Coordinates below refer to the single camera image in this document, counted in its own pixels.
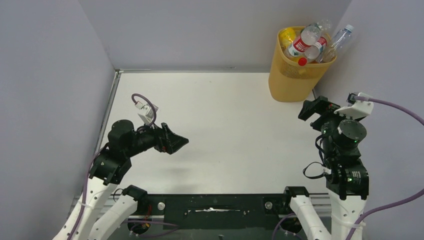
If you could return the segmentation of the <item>clear bottle blue purple label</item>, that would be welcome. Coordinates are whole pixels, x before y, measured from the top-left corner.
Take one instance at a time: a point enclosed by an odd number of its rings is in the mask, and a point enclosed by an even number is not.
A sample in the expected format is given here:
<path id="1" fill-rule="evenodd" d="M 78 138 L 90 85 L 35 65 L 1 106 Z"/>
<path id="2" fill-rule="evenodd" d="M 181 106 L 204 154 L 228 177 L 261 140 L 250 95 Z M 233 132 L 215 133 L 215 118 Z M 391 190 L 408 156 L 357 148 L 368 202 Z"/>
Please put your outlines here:
<path id="1" fill-rule="evenodd" d="M 338 53 L 350 42 L 354 29 L 352 25 L 347 24 L 339 30 L 315 61 L 317 63 L 329 63 L 336 58 Z"/>

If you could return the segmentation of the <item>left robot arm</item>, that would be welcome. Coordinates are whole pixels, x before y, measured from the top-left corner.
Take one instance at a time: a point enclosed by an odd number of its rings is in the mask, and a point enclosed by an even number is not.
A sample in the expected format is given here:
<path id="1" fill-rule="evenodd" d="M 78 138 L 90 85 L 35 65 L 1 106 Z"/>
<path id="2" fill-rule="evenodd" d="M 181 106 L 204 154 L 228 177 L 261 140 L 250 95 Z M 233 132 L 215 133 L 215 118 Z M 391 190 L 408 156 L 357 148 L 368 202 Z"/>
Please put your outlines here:
<path id="1" fill-rule="evenodd" d="M 148 210 L 148 193 L 134 185 L 125 188 L 103 215 L 102 208 L 131 168 L 131 158 L 149 149 L 169 155 L 189 143 L 166 123 L 135 129 L 127 119 L 116 121 L 108 142 L 95 156 L 84 181 L 81 197 L 56 240 L 106 240 L 136 210 Z"/>

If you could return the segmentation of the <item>yellow juice bottle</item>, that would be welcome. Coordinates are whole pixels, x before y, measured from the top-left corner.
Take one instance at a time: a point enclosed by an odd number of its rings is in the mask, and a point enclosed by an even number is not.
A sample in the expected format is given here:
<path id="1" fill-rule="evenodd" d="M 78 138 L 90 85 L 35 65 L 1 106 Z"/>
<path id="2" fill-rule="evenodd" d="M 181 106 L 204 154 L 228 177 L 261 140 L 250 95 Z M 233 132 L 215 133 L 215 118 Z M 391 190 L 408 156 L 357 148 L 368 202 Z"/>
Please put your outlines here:
<path id="1" fill-rule="evenodd" d="M 280 43 L 281 48 L 284 50 L 290 46 L 290 44 L 293 43 L 293 41 L 296 39 L 297 34 L 294 28 L 287 27 L 283 30 L 281 30 L 278 33 L 278 40 Z"/>

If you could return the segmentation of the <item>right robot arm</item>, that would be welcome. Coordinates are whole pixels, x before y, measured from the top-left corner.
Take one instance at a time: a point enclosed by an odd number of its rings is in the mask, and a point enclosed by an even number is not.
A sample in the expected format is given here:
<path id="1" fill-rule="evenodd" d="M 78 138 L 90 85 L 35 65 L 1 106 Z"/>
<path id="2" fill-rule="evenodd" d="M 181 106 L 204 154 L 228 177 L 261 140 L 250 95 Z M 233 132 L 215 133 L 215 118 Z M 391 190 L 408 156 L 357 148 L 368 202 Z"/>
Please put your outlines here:
<path id="1" fill-rule="evenodd" d="M 315 146 L 321 157 L 322 173 L 325 178 L 331 206 L 331 230 L 327 230 L 303 186 L 287 186 L 287 196 L 281 199 L 282 209 L 296 216 L 308 240 L 360 240 L 363 223 L 356 220 L 364 212 L 369 196 L 369 173 L 359 151 L 359 143 L 367 136 L 361 120 L 372 113 L 370 101 L 349 99 L 349 106 L 341 107 L 319 96 L 305 100 L 298 115 L 306 121 L 312 115 L 319 117 L 310 126 L 319 131 Z"/>

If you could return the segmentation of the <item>clear bottle red label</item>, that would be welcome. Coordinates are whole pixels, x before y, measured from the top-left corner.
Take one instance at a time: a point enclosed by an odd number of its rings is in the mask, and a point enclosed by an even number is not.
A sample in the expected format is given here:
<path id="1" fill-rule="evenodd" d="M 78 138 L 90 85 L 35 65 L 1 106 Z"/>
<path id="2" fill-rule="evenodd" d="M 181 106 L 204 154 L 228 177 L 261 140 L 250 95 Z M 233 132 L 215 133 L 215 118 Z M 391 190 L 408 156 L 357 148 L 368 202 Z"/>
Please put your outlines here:
<path id="1" fill-rule="evenodd" d="M 300 31 L 300 34 L 284 50 L 285 56 L 294 62 L 298 62 L 304 56 L 306 50 L 319 40 L 321 35 L 322 29 L 317 22 L 309 24 Z"/>

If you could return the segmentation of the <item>clear bottle dark green label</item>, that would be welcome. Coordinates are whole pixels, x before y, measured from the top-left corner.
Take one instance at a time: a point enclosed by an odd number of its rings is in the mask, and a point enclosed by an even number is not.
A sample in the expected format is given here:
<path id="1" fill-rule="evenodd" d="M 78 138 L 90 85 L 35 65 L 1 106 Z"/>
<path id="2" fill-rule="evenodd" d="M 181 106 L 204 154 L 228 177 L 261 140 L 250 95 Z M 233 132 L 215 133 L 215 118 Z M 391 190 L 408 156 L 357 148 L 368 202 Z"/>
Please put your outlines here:
<path id="1" fill-rule="evenodd" d="M 319 27 L 320 32 L 321 32 L 322 35 L 329 34 L 330 31 L 333 28 L 333 24 L 332 24 L 332 22 L 329 19 L 319 20 L 316 24 Z"/>

